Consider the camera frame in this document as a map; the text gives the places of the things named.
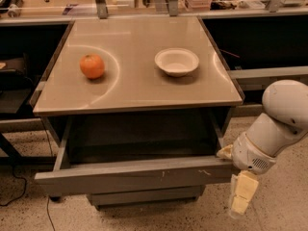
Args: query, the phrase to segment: table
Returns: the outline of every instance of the table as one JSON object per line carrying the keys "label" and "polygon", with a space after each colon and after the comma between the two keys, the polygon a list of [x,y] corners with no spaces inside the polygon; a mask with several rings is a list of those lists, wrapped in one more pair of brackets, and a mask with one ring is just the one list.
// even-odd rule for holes
{"label": "table", "polygon": [[[169,47],[192,50],[197,71],[165,75],[154,57]],[[89,52],[106,62],[97,81],[79,70]],[[64,125],[55,131],[54,170],[36,180],[52,197],[86,193],[96,207],[199,197],[235,170],[215,151],[227,123],[223,107],[242,102],[197,17],[77,20],[34,108]]]}

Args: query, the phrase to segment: cable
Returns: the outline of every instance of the cable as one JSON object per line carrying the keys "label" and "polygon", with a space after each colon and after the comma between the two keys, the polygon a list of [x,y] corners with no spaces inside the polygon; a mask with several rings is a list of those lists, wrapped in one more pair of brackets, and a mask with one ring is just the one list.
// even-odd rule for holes
{"label": "cable", "polygon": [[48,215],[48,218],[49,218],[49,220],[50,220],[50,223],[51,223],[51,226],[52,226],[52,229],[54,230],[54,231],[56,231],[56,229],[55,229],[55,226],[54,226],[54,223],[53,223],[53,221],[52,221],[52,219],[51,219],[51,217],[50,217],[50,214],[49,214],[49,202],[50,202],[50,200],[49,200],[49,197],[47,197],[48,199],[47,199],[47,207],[46,207],[46,210],[47,210],[47,215]]}
{"label": "cable", "polygon": [[14,172],[15,166],[12,166],[12,175],[15,179],[20,179],[24,181],[24,187],[23,187],[23,191],[22,194],[12,200],[10,200],[9,202],[7,202],[6,204],[0,204],[0,207],[7,207],[9,206],[11,203],[13,203],[14,201],[18,200],[19,198],[23,197],[23,195],[26,193],[27,190],[27,179],[22,177],[22,176],[16,176],[15,172]]}
{"label": "cable", "polygon": [[[41,121],[41,124],[42,124],[42,126],[44,128],[44,131],[45,131],[45,134],[46,134],[46,137],[47,137],[47,140],[48,140],[51,157],[53,157],[53,151],[52,151],[52,148],[51,148],[51,142],[50,142],[50,139],[49,139],[49,135],[47,133],[47,129],[46,129],[45,124],[42,121],[42,119],[40,119],[40,121]],[[49,221],[51,223],[51,226],[52,226],[53,230],[56,231],[54,223],[52,221],[52,218],[50,217],[50,214],[49,214],[49,202],[50,202],[50,198],[47,196],[47,206],[46,206],[47,216],[49,218]]]}

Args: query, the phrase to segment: speckled floor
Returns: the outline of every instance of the speckled floor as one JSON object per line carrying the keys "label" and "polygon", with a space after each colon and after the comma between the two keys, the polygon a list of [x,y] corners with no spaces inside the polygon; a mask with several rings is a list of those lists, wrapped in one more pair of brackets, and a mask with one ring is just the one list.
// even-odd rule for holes
{"label": "speckled floor", "polygon": [[[232,142],[246,130],[254,116],[232,118],[225,141]],[[48,155],[43,131],[5,135],[23,154]],[[210,185],[197,201],[175,201],[111,207],[97,211],[84,195],[67,196],[49,203],[55,230],[307,230],[308,139],[286,149],[277,164],[260,176],[260,188],[243,219],[227,215],[230,184]],[[53,230],[47,216],[47,196],[34,181],[39,170],[18,167],[16,175],[28,180],[25,195],[0,207],[0,230]],[[9,167],[0,167],[0,203],[23,190],[23,180],[14,179]]]}

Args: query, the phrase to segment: open drawer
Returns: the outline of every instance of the open drawer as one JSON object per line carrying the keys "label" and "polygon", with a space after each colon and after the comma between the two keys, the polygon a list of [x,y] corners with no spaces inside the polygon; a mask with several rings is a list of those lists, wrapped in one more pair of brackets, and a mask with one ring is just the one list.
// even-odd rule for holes
{"label": "open drawer", "polygon": [[199,197],[237,172],[215,157],[215,123],[209,108],[70,116],[54,170],[36,181],[94,206]]}

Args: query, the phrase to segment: orange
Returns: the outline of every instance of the orange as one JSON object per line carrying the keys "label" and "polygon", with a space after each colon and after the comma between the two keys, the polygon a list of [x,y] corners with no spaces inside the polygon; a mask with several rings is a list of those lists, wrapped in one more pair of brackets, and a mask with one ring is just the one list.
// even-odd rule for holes
{"label": "orange", "polygon": [[88,79],[97,79],[105,72],[105,63],[97,54],[83,56],[79,62],[80,69]]}

